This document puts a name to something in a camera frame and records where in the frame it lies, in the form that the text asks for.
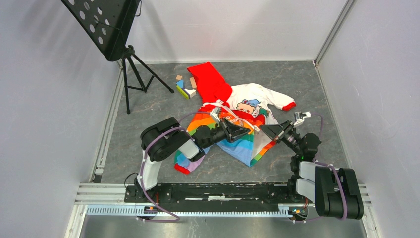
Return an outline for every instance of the blue cap on cartoon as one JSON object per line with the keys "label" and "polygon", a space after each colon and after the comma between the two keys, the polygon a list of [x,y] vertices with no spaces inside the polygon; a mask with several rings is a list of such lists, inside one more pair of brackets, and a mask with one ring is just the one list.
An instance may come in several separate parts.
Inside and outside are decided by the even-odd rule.
{"label": "blue cap on cartoon", "polygon": [[242,103],[256,107],[260,103],[260,101],[258,101],[257,99],[251,99],[251,100],[243,100]]}

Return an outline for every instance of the yellow-green block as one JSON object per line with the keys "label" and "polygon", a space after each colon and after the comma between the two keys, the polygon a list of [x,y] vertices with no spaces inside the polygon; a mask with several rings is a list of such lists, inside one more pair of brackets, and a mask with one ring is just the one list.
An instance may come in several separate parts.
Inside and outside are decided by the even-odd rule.
{"label": "yellow-green block", "polygon": [[186,98],[187,100],[190,99],[190,95],[188,95],[181,87],[177,85],[176,88],[178,89],[178,92],[181,93],[182,96],[184,96],[184,98]]}

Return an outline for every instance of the black tripod base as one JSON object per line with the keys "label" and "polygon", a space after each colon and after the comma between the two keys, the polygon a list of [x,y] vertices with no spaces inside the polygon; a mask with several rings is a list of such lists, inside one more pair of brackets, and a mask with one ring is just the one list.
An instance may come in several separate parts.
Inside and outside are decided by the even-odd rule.
{"label": "black tripod base", "polygon": [[[149,82],[147,83],[147,85],[145,85],[142,81],[142,78],[140,77],[139,72],[137,71],[136,66],[134,65],[133,60],[131,59],[131,57],[134,57],[138,62],[140,62],[140,64],[147,69],[147,71],[149,71],[152,76],[149,80]],[[139,81],[140,84],[140,88],[137,87],[132,87],[132,86],[128,86],[127,83],[127,67],[125,64],[125,59],[128,60],[128,63],[130,64],[131,68],[133,69],[134,74],[136,75],[137,81]],[[170,93],[174,93],[173,89],[170,88],[152,69],[150,69],[147,64],[145,64],[137,55],[134,54],[134,48],[133,46],[129,45],[127,48],[125,48],[125,52],[124,52],[124,56],[122,57],[122,70],[123,70],[123,74],[124,74],[124,90],[125,90],[125,103],[127,105],[127,114],[130,114],[130,103],[128,100],[128,89],[135,89],[135,90],[139,90],[139,91],[143,91],[143,92],[147,92],[147,89],[149,88],[152,80],[154,78],[157,78],[169,91]]]}

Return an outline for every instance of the round hole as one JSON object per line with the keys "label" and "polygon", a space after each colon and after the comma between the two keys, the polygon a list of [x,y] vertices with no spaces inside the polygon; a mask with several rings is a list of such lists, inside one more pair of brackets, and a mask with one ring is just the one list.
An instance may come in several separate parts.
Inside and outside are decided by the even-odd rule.
{"label": "round hole", "polygon": [[84,20],[84,19],[86,19],[86,16],[85,16],[85,13],[84,12],[82,12],[82,11],[80,11],[79,12],[79,15],[80,15],[80,17]]}

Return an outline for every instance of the rainbow striped fabric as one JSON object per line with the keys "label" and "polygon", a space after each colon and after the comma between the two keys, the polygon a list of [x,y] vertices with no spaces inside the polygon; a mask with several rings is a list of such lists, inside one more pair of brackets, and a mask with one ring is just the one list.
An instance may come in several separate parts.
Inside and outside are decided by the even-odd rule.
{"label": "rainbow striped fabric", "polygon": [[[250,121],[250,123],[259,126],[260,122]],[[190,135],[193,135],[197,128],[201,125],[206,125],[210,129],[213,129],[216,127],[216,122],[211,118],[208,114],[196,114],[188,126],[187,130],[190,133]],[[223,140],[217,145],[226,153],[229,155],[235,157],[236,159],[242,161],[247,166],[252,166],[255,164],[256,161],[258,161],[266,152],[267,150],[271,149],[275,142],[272,141],[269,144],[267,144],[263,149],[261,149],[255,156],[252,156],[253,153],[253,147],[254,147],[254,132],[251,132],[247,135],[244,135],[239,140],[229,143],[226,140]],[[209,151],[210,148],[206,148],[204,150],[205,153]],[[178,165],[188,168],[191,163],[179,150],[175,153],[175,163]]]}

